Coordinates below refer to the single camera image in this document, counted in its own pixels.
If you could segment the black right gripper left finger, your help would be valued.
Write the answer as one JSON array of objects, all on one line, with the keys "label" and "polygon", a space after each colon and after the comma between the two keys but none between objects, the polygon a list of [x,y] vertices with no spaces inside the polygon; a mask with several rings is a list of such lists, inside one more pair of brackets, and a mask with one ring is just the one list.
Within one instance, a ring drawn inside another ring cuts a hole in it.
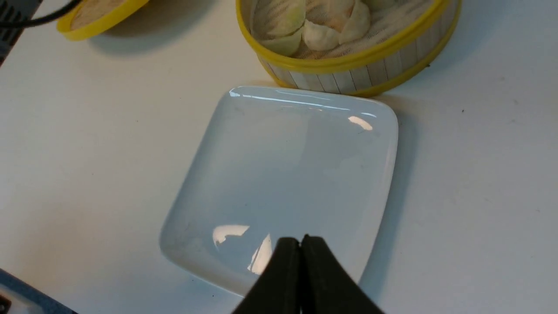
[{"label": "black right gripper left finger", "polygon": [[235,308],[235,314],[299,314],[299,241],[281,237],[253,287]]}]

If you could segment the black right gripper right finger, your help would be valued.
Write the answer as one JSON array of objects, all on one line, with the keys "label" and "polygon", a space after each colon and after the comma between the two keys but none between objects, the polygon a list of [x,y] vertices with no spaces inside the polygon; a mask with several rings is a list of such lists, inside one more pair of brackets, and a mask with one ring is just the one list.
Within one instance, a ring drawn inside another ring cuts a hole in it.
[{"label": "black right gripper right finger", "polygon": [[322,237],[305,235],[299,267],[302,314],[382,314],[345,272]]}]

